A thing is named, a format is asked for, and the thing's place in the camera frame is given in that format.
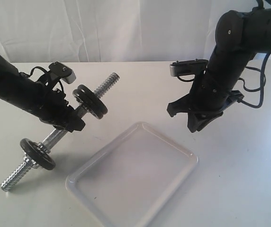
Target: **white table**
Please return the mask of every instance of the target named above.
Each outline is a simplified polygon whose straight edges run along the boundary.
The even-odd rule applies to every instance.
[[[94,89],[111,72],[121,76],[102,98],[108,114],[102,120],[87,114],[85,129],[67,134],[52,149],[56,169],[32,169],[12,192],[0,189],[0,227],[97,226],[68,194],[65,179],[137,121],[148,122],[199,157],[199,165],[152,222],[153,227],[271,226],[271,61],[266,67],[261,109],[234,104],[194,134],[187,129],[186,114],[171,118],[166,112],[167,104],[188,93],[191,86],[172,78],[169,64],[67,63],[77,75],[73,84],[64,85],[73,106],[77,103],[72,91],[79,84]],[[15,65],[24,72],[36,65],[48,66]],[[261,61],[250,65],[260,67]],[[245,70],[242,77],[248,87],[259,84],[256,72]],[[258,93],[244,94],[246,101],[258,102]],[[22,160],[19,141],[42,141],[52,130],[52,126],[0,100],[0,183]]]

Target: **white backdrop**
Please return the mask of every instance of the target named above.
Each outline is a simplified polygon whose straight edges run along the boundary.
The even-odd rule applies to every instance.
[[[10,62],[209,59],[220,16],[255,0],[0,0]]]

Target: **clear plastic tray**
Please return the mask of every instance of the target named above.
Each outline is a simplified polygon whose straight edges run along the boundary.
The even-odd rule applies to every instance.
[[[198,157],[138,122],[66,179],[66,188],[106,227],[145,227]]]

